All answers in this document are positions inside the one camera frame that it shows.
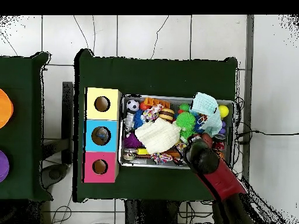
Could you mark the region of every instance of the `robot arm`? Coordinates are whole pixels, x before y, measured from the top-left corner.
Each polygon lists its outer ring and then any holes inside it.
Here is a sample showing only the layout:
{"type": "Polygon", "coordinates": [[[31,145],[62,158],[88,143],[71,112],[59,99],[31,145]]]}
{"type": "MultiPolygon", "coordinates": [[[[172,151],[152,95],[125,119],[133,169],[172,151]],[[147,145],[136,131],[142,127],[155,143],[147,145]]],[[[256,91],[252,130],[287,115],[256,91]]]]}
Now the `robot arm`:
{"type": "Polygon", "coordinates": [[[276,216],[274,224],[285,224],[276,212],[265,220],[251,205],[256,195],[249,184],[244,187],[226,162],[211,149],[209,136],[189,140],[183,155],[184,160],[197,177],[206,185],[214,197],[213,218],[215,224],[269,224],[276,216]]]}

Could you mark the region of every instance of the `white cloth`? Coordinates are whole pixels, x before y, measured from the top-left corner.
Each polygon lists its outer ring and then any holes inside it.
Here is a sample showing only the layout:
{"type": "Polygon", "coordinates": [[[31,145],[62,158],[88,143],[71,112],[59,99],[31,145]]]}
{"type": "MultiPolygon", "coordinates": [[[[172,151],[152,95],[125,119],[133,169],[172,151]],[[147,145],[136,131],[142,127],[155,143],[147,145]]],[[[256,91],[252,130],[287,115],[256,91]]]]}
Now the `white cloth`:
{"type": "Polygon", "coordinates": [[[146,147],[147,152],[161,153],[167,151],[180,139],[181,127],[173,125],[162,118],[155,122],[146,122],[135,130],[135,135],[146,147]]]}

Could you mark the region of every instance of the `pink box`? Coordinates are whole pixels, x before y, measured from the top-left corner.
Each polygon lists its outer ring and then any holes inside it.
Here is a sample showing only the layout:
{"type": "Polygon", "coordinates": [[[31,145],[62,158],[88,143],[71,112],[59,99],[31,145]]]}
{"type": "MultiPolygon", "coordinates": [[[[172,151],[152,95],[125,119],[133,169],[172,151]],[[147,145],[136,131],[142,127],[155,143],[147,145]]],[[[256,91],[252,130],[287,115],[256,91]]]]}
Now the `pink box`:
{"type": "Polygon", "coordinates": [[[85,152],[83,183],[114,183],[118,173],[116,152],[85,152]],[[104,160],[107,163],[106,173],[97,174],[93,171],[92,165],[97,160],[104,160]]]}

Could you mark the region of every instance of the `green tablecloth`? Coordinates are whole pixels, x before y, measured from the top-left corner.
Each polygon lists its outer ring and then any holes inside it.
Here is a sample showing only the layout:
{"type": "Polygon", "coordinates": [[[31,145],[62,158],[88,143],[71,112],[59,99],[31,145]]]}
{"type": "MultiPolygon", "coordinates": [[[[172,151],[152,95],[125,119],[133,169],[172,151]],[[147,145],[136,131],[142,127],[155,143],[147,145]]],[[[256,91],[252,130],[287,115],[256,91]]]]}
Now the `green tablecloth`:
{"type": "Polygon", "coordinates": [[[0,199],[50,200],[42,189],[41,68],[48,53],[30,58],[0,57],[0,88],[13,103],[13,115],[0,129],[0,150],[9,159],[7,178],[0,183],[0,199]]]}
{"type": "Polygon", "coordinates": [[[237,61],[170,61],[92,57],[81,50],[75,58],[74,199],[129,198],[152,200],[210,200],[204,184],[190,171],[121,167],[115,183],[82,183],[84,88],[118,89],[122,94],[193,97],[206,93],[234,100],[237,61]]]}

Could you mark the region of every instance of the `metal tray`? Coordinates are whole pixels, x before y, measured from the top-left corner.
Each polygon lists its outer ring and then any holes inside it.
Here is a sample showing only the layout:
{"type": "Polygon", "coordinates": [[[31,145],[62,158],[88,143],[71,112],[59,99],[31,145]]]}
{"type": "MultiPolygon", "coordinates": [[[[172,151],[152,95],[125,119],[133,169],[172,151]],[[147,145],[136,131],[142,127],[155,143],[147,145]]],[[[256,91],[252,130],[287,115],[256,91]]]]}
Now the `metal tray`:
{"type": "MultiPolygon", "coordinates": [[[[136,95],[125,94],[121,98],[121,116],[127,115],[126,104],[129,100],[136,100],[138,102],[143,102],[146,97],[150,97],[153,99],[161,99],[170,102],[171,109],[177,112],[179,110],[179,106],[182,103],[191,104],[193,98],[182,98],[182,97],[164,97],[164,96],[147,96],[140,95],[137,97],[136,95]]],[[[235,140],[235,103],[230,100],[216,100],[218,104],[222,104],[228,107],[229,114],[226,116],[226,139],[223,140],[225,142],[225,149],[222,150],[222,153],[225,155],[225,159],[228,163],[232,165],[232,156],[234,155],[234,149],[232,148],[232,144],[235,140]]],[[[167,168],[167,169],[190,169],[188,165],[176,165],[174,162],[167,162],[164,164],[155,164],[152,159],[134,159],[132,161],[124,160],[124,121],[120,119],[120,135],[119,135],[119,152],[118,152],[118,161],[122,166],[135,166],[135,167],[159,167],[159,168],[167,168]]]]}

